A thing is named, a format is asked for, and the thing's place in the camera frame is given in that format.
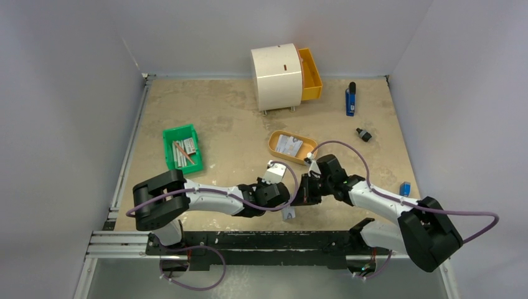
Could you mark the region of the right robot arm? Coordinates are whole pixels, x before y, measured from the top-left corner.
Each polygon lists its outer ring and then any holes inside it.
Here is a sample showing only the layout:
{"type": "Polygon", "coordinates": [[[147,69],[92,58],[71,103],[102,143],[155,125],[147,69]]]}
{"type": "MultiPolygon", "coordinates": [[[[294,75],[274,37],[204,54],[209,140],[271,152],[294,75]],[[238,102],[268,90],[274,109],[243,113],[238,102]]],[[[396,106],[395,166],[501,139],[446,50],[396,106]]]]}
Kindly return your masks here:
{"type": "Polygon", "coordinates": [[[318,159],[308,154],[304,161],[309,170],[301,177],[293,206],[316,205],[324,196],[332,196],[383,218],[366,218],[350,230],[353,251],[393,250],[408,255],[421,270],[432,272],[463,246],[458,230],[436,199],[411,199],[409,205],[391,201],[390,192],[374,192],[362,176],[348,175],[333,154],[318,159]]]}

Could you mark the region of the cream round drawer cabinet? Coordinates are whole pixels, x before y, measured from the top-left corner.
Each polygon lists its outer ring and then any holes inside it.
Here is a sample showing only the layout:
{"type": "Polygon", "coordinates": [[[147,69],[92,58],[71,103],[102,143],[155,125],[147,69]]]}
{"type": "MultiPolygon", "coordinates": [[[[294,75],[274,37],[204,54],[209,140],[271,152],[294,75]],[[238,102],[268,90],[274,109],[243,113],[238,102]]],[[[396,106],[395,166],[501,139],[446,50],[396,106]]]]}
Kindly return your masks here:
{"type": "Polygon", "coordinates": [[[252,49],[250,54],[258,110],[267,113],[299,106],[303,71],[298,48],[290,43],[252,49]]]}

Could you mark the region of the yellow oval plastic tray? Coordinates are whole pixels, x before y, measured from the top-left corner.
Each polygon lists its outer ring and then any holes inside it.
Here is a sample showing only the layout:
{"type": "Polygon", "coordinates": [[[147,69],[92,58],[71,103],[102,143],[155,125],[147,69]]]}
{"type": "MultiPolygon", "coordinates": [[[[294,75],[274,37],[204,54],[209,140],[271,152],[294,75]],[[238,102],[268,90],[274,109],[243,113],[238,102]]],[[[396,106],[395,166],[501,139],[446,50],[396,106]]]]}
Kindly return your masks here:
{"type": "Polygon", "coordinates": [[[304,159],[313,152],[316,156],[318,143],[308,137],[296,135],[283,130],[275,131],[268,140],[268,149],[272,156],[289,162],[304,165],[304,159]]]}

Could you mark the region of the small black knob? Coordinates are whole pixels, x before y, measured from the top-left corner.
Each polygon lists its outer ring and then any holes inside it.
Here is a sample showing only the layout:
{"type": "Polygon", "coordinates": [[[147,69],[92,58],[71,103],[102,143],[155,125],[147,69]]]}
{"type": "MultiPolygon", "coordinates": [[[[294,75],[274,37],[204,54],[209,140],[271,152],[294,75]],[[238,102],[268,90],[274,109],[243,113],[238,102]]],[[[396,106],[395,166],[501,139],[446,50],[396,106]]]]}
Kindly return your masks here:
{"type": "Polygon", "coordinates": [[[364,130],[362,128],[357,128],[356,131],[357,131],[359,138],[364,142],[369,142],[370,139],[372,138],[372,135],[367,130],[364,130]]]}

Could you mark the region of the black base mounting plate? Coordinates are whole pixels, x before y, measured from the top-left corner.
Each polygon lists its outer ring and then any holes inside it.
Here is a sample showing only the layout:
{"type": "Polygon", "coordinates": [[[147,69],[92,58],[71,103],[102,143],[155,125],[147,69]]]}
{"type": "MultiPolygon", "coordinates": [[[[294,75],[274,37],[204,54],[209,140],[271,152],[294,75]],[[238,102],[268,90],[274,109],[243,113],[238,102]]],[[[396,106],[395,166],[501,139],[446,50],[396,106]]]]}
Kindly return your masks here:
{"type": "Polygon", "coordinates": [[[348,230],[321,231],[187,231],[180,244],[161,245],[148,235],[146,254],[186,258],[190,270],[212,265],[321,266],[364,275],[377,269],[386,249],[366,246],[348,230]]]}

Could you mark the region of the small card box in bin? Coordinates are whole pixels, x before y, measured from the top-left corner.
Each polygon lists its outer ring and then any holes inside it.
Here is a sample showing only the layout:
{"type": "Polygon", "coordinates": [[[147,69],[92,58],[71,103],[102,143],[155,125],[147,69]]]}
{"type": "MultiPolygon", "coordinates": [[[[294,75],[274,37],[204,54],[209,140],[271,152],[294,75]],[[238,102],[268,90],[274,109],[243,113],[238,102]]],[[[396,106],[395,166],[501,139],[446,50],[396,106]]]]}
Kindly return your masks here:
{"type": "Polygon", "coordinates": [[[193,138],[186,138],[183,140],[184,149],[188,155],[196,153],[196,144],[193,138]]]}

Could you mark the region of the yellow open drawer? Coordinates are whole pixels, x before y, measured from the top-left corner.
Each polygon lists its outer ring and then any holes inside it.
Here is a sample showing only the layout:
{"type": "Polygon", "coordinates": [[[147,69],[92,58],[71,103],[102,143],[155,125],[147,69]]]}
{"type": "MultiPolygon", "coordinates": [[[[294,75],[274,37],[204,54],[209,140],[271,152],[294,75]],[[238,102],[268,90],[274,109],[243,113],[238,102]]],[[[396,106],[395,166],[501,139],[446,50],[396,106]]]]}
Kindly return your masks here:
{"type": "Polygon", "coordinates": [[[303,92],[301,101],[319,99],[323,84],[312,53],[308,48],[299,49],[298,52],[301,59],[303,73],[303,92]]]}

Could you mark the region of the green plastic bin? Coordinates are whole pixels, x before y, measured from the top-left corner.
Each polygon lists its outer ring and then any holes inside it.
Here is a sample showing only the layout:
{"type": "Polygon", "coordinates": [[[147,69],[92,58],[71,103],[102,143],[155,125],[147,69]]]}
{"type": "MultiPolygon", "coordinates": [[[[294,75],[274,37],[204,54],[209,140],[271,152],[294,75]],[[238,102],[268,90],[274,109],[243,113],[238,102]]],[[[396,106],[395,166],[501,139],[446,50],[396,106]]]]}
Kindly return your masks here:
{"type": "Polygon", "coordinates": [[[166,166],[169,170],[179,169],[184,174],[190,174],[204,169],[194,125],[164,130],[163,142],[166,166]]]}

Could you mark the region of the brown pencil in bin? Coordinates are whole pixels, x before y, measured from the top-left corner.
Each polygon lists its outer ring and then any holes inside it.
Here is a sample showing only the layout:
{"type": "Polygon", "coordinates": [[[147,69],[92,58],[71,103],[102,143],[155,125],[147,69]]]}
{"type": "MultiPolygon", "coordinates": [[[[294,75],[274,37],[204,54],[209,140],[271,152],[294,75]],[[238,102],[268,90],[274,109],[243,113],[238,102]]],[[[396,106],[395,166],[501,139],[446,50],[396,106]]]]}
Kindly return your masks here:
{"type": "Polygon", "coordinates": [[[184,148],[177,142],[174,142],[176,148],[181,152],[181,154],[192,164],[194,164],[193,160],[190,158],[190,156],[186,153],[184,148]]]}

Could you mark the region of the small blue eraser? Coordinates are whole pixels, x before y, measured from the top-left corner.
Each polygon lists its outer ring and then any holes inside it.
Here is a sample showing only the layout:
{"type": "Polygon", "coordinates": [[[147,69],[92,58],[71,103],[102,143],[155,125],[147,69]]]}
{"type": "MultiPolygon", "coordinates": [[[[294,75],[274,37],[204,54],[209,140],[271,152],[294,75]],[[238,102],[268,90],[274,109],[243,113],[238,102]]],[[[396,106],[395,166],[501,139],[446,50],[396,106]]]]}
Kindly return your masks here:
{"type": "Polygon", "coordinates": [[[409,182],[403,182],[399,188],[399,194],[404,197],[409,197],[411,192],[411,184],[409,182]]]}

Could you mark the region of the grey tubes in bin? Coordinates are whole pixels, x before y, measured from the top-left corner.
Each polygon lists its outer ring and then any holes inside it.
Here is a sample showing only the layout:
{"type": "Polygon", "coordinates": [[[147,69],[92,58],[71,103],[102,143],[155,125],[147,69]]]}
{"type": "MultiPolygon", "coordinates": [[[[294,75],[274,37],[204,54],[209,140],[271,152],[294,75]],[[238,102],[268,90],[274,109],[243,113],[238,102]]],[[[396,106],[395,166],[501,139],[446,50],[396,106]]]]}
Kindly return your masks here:
{"type": "Polygon", "coordinates": [[[174,141],[172,142],[173,144],[173,148],[174,148],[174,152],[176,154],[176,157],[177,157],[177,165],[179,168],[185,168],[187,167],[187,159],[181,154],[181,152],[176,148],[175,144],[174,144],[174,141]]]}

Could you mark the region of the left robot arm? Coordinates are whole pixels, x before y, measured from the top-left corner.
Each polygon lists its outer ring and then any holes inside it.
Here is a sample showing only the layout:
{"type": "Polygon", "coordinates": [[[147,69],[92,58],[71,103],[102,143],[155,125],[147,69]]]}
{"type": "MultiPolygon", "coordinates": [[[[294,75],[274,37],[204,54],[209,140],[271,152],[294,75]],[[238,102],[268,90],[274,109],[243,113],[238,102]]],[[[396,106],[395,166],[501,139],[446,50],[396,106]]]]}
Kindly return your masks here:
{"type": "Polygon", "coordinates": [[[186,246],[181,222],[187,211],[219,212],[235,217],[259,217],[279,211],[291,202],[284,183],[264,183],[218,187],[186,179],[181,170],[169,170],[133,188],[134,206],[126,212],[134,218],[138,231],[152,232],[171,255],[186,246]]]}

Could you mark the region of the aluminium frame rail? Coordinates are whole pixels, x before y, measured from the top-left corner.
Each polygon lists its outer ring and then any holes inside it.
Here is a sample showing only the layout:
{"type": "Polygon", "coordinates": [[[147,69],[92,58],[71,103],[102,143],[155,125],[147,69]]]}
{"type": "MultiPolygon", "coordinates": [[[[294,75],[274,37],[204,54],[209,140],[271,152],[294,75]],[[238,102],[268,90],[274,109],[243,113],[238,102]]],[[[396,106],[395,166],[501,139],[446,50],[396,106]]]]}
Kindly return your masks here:
{"type": "Polygon", "coordinates": [[[179,256],[158,257],[146,254],[148,232],[98,231],[90,238],[87,255],[91,258],[162,259],[186,262],[179,256]]]}

